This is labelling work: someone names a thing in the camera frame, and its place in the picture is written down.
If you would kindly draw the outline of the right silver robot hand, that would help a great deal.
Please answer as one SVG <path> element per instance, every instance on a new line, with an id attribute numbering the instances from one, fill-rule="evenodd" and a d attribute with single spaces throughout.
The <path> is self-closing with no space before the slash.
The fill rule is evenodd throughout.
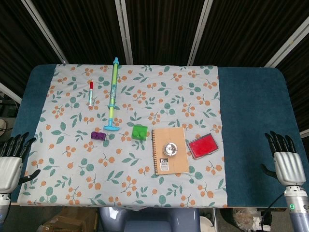
<path id="1" fill-rule="evenodd" d="M 302 186 L 306 182 L 305 171 L 292 138 L 274 131 L 265 133 L 265 137 L 272 153 L 275 171 L 260 164 L 263 173 L 277 179 L 283 186 Z"/>

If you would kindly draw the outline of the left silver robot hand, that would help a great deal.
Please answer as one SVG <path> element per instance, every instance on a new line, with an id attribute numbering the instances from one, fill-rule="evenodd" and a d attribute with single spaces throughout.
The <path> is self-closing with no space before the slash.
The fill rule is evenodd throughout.
<path id="1" fill-rule="evenodd" d="M 29 133 L 19 134 L 0 143 L 0 193 L 10 194 L 18 185 L 35 179 L 40 169 L 33 174 L 21 176 L 26 155 L 36 138 L 26 140 Z"/>

